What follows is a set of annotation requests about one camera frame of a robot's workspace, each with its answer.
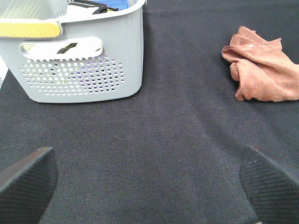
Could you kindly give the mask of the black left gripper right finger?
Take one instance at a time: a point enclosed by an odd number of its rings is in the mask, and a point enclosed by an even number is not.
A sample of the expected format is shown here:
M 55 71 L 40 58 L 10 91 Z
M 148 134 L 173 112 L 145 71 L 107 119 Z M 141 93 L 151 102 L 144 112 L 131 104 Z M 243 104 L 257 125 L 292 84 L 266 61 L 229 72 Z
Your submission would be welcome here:
M 299 222 L 299 169 L 257 146 L 246 146 L 239 171 L 246 197 L 263 224 Z

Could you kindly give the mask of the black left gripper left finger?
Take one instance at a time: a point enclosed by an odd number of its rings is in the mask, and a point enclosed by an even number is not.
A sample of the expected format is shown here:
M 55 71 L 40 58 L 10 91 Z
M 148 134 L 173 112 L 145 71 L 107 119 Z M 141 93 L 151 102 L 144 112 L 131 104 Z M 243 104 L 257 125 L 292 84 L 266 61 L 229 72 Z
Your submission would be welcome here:
M 55 150 L 42 147 L 0 173 L 0 222 L 37 224 L 58 180 Z

